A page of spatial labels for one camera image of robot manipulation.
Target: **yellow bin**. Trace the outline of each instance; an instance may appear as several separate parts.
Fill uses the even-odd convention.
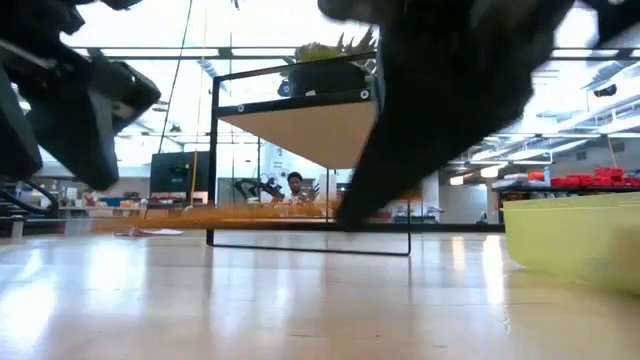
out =
[[[520,265],[640,294],[640,193],[510,201],[504,219]]]

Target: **shelf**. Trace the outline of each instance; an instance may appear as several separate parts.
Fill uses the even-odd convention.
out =
[[[498,193],[504,192],[581,192],[581,193],[628,193],[640,192],[638,187],[560,187],[560,186],[507,186],[492,189]]]
[[[369,90],[218,107],[216,116],[329,169],[353,168],[375,122]]]

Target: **floor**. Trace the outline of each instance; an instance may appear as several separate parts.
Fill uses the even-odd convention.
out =
[[[411,258],[207,248],[203,234],[0,245],[0,359],[637,359],[640,301],[536,274],[496,235]],[[218,241],[402,250],[401,235]]]

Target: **ceiling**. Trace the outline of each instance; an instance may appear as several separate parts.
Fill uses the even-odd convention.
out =
[[[229,0],[194,0],[193,6],[186,45],[232,47],[236,55],[286,56],[292,54],[294,47],[304,43],[319,41],[334,44],[342,32],[347,37],[357,37],[366,31],[366,26],[360,24],[336,23],[326,19],[317,9],[315,0],[241,0],[239,11]],[[162,92],[162,100],[168,102],[178,69],[175,57],[181,54],[179,48],[187,7],[188,1],[184,0],[163,0],[162,6],[157,1],[146,0],[129,11],[114,12],[102,3],[95,2],[80,7],[86,25],[73,36],[64,36],[63,41],[80,52],[86,47],[102,47],[106,55],[125,59],[153,80]],[[578,3],[557,30],[556,43],[559,47],[585,47],[595,38],[596,27],[593,11]],[[190,49],[182,51],[182,54],[200,56],[219,55],[220,52],[215,49]],[[585,50],[555,53],[556,56],[590,54]],[[209,70],[213,68],[217,74],[228,74],[284,64],[283,60],[274,58],[210,60],[204,65]],[[588,92],[581,90],[581,87],[589,83],[598,67],[605,65],[587,61],[551,61],[542,66],[533,74],[535,96],[528,104],[522,121],[505,132],[546,132],[553,129],[558,119],[592,110],[594,103],[604,104],[602,99],[589,98]],[[161,132],[165,119],[169,124],[167,130],[177,126],[183,134],[209,131],[211,74],[211,71],[205,72],[203,65],[196,60],[182,60],[171,103],[154,106],[141,116],[136,126],[127,129],[130,135],[118,140],[117,147],[127,149],[120,150],[123,159],[132,150],[139,149],[141,155],[135,161],[149,162],[151,154],[158,151],[159,141],[148,139],[154,135],[134,135]],[[226,90],[221,92],[220,104],[278,99],[276,89],[280,81],[280,76],[273,74],[230,82],[226,84]],[[251,134],[226,123],[220,125],[219,132],[227,141],[255,140]],[[173,140],[165,143],[168,146],[186,143],[188,145],[185,148],[206,148],[206,145],[193,144],[207,142],[206,137],[176,135],[171,134]],[[499,146],[505,146],[503,143],[511,146],[518,140],[522,139],[502,139]],[[481,147],[471,149],[471,153],[487,151],[494,146],[497,145],[487,145],[485,142]]]

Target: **glossy floor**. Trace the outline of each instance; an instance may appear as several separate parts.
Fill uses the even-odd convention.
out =
[[[369,239],[218,237],[265,238]],[[202,234],[1,245],[0,359],[638,359],[638,300],[520,269],[499,236],[413,241],[411,258],[212,251]]]

